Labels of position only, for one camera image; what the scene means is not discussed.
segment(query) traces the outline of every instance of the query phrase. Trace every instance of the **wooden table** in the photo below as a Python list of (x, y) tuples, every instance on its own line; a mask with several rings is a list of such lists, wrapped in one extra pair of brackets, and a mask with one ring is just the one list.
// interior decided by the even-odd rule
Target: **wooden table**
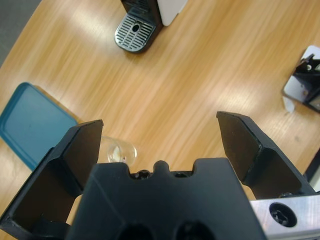
[[(307, 46), (320, 46), (319, 9), (319, 0), (189, 0), (135, 55), (114, 42), (120, 0), (43, 0), (0, 69), (0, 111), (30, 82), (79, 122), (103, 119), (103, 135), (133, 143), (131, 171), (225, 156), (216, 112), (241, 113), (304, 172), (320, 114), (300, 104), (286, 112), (281, 91)], [(3, 140), (0, 162), (2, 213), (30, 170)]]

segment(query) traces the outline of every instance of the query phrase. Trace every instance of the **gray floor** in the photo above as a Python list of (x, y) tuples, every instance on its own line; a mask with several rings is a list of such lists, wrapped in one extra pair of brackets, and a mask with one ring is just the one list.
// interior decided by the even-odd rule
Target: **gray floor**
[(41, 0), (0, 0), (0, 67)]

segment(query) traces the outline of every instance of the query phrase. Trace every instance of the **drip tray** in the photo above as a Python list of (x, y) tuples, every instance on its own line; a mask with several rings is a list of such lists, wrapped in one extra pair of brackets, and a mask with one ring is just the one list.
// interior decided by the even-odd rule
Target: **drip tray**
[(155, 28), (156, 26), (127, 14), (115, 31), (115, 42), (129, 52), (141, 52)]

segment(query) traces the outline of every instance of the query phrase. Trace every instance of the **teal plastic tray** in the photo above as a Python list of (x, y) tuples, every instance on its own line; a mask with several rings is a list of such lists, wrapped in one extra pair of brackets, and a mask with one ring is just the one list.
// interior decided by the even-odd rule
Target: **teal plastic tray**
[(77, 121), (28, 82), (14, 91), (0, 116), (0, 136), (34, 170)]

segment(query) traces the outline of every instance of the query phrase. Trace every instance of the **glass cup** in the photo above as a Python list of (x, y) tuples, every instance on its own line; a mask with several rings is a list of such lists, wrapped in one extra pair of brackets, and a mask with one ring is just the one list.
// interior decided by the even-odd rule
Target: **glass cup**
[(136, 148), (129, 142), (102, 136), (98, 163), (126, 163), (131, 166), (137, 158)]

